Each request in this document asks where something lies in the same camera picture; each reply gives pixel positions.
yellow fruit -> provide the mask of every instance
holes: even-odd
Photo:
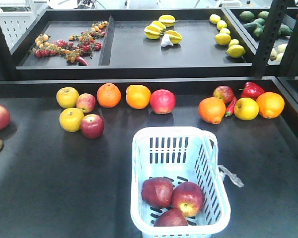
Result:
[[[215,35],[215,41],[218,45],[228,45],[230,43],[230,40],[230,35],[228,35],[227,33],[218,33],[217,35]]]
[[[232,45],[226,52],[232,58],[240,58],[246,53],[244,47],[241,45]]]
[[[171,31],[171,30],[166,31],[165,35],[169,36],[173,44],[178,44],[180,41],[182,41],[182,36],[176,31]]]
[[[68,132],[76,132],[79,130],[79,125],[84,117],[84,113],[78,108],[67,108],[60,114],[60,125]]]
[[[220,33],[227,33],[228,35],[230,35],[230,30],[227,29],[227,28],[222,28],[222,29],[220,30]]]
[[[232,39],[230,42],[229,42],[229,45],[228,47],[231,47],[233,45],[239,45],[239,40],[237,39]]]
[[[217,29],[220,31],[222,28],[227,28],[227,23],[223,20],[217,22]]]
[[[166,29],[166,26],[165,25],[163,25],[161,22],[159,22],[159,21],[153,21],[152,23],[151,23],[151,26],[155,26],[155,27],[157,27],[159,30],[160,30],[160,32],[163,32],[165,29]]]
[[[175,18],[172,15],[162,15],[158,19],[159,22],[161,22],[166,27],[173,26],[175,23]]]
[[[61,88],[56,93],[56,100],[62,108],[75,107],[78,97],[79,97],[78,91],[72,87]]]
[[[152,40],[158,39],[161,34],[160,30],[156,26],[152,25],[146,26],[144,32],[145,35]]]
[[[234,114],[241,120],[253,120],[258,112],[258,104],[251,98],[240,98],[234,106]]]
[[[259,115],[264,118],[278,117],[285,106],[285,101],[281,95],[273,92],[265,92],[261,94],[256,102],[259,106]]]
[[[216,15],[216,14],[212,14],[210,16],[210,22],[213,23],[213,24],[217,24],[218,21],[220,21],[220,20],[221,20],[221,17]]]

plastic basket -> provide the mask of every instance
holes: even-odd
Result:
[[[174,186],[195,182],[205,196],[202,211],[187,218],[189,226],[154,227],[166,209],[142,201],[145,180],[166,177]],[[131,217],[144,238],[208,238],[222,231],[230,219],[230,205],[218,170],[218,142],[214,134],[190,126],[147,127],[132,143]]]

lemon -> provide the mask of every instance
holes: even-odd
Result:
[[[68,132],[76,132],[79,130],[80,122],[84,117],[84,113],[78,108],[67,108],[60,114],[60,125]]]
[[[159,22],[161,22],[166,27],[173,26],[175,23],[175,17],[172,15],[162,15],[158,19]]]
[[[165,35],[169,36],[169,38],[173,44],[178,44],[178,43],[180,43],[180,41],[182,41],[182,36],[180,35],[180,33],[176,32],[176,31],[171,31],[171,30],[166,31]]]
[[[160,32],[163,32],[165,29],[166,29],[166,27],[165,27],[165,25],[163,25],[161,22],[159,22],[159,21],[153,21],[152,23],[151,23],[151,26],[155,26],[155,27],[157,27],[159,30],[160,30]]]
[[[223,20],[217,22],[217,29],[220,31],[222,28],[227,28],[227,23]]]
[[[241,45],[232,45],[226,52],[232,58],[240,58],[246,53],[246,50]]]
[[[232,39],[230,42],[229,42],[229,45],[228,47],[231,47],[233,45],[239,45],[239,40],[238,39]]]
[[[230,35],[228,35],[227,33],[218,33],[217,35],[215,35],[215,41],[218,45],[228,45],[230,43],[230,40]]]
[[[227,33],[228,35],[230,35],[230,30],[227,29],[227,28],[222,28],[222,29],[220,30],[220,33]]]
[[[218,21],[221,20],[221,17],[219,15],[216,15],[216,14],[212,14],[210,16],[210,22],[213,23],[213,24],[217,24]]]
[[[144,29],[145,35],[152,40],[158,39],[160,37],[160,29],[154,25],[146,26]]]

green fruit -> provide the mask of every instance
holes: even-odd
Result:
[[[262,34],[263,34],[264,30],[260,27],[257,27],[254,31],[253,31],[253,36],[257,39],[260,39]]]
[[[282,24],[279,29],[282,36],[291,36],[293,33],[292,29],[285,24]]]
[[[232,45],[226,52],[232,58],[240,58],[246,53],[244,47],[241,45]]]
[[[259,23],[262,26],[265,25],[265,19],[263,19],[263,18],[257,18],[255,20],[253,20],[253,22]]]
[[[257,17],[258,18],[263,18],[263,19],[267,19],[269,12],[268,11],[261,11],[260,13],[258,13]]]
[[[248,32],[253,32],[256,29],[257,24],[255,22],[249,22],[244,24],[243,26]]]
[[[242,11],[239,18],[244,22],[251,22],[254,18],[254,14],[251,11]]]

